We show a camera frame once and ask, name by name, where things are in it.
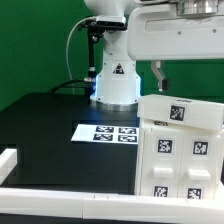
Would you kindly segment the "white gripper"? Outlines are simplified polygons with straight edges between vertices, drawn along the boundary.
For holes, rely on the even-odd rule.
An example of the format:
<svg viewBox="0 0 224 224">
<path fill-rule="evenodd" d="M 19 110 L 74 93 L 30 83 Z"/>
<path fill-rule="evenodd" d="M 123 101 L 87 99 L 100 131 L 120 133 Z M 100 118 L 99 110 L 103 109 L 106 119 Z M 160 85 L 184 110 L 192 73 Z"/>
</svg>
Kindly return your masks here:
<svg viewBox="0 0 224 224">
<path fill-rule="evenodd" d="M 145 5 L 135 9 L 128 21 L 127 49 L 136 61 L 152 61 L 151 69 L 161 92 L 170 80 L 162 62 L 224 58 L 224 3 L 215 13 L 179 15 L 176 4 Z"/>
</svg>

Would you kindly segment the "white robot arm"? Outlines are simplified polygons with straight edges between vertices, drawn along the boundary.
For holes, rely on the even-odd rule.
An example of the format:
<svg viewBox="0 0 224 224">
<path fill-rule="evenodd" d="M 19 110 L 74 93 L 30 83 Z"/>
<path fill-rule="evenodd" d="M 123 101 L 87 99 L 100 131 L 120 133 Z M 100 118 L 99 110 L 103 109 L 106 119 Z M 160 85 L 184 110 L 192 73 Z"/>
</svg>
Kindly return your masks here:
<svg viewBox="0 0 224 224">
<path fill-rule="evenodd" d="M 166 60 L 224 58 L 224 0 L 84 0 L 97 19 L 125 15 L 127 52 L 149 61 L 161 91 L 169 88 L 162 73 Z"/>
</svg>

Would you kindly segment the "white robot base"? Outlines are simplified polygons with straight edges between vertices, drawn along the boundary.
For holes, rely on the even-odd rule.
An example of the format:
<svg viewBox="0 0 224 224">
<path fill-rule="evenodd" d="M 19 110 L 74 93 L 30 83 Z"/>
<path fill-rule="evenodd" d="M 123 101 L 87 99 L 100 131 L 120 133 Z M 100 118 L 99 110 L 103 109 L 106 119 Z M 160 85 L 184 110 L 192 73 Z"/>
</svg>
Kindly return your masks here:
<svg viewBox="0 0 224 224">
<path fill-rule="evenodd" d="M 127 32 L 104 33 L 102 70 L 96 76 L 93 106 L 112 111 L 132 111 L 140 97 L 141 78 L 127 53 Z"/>
</svg>

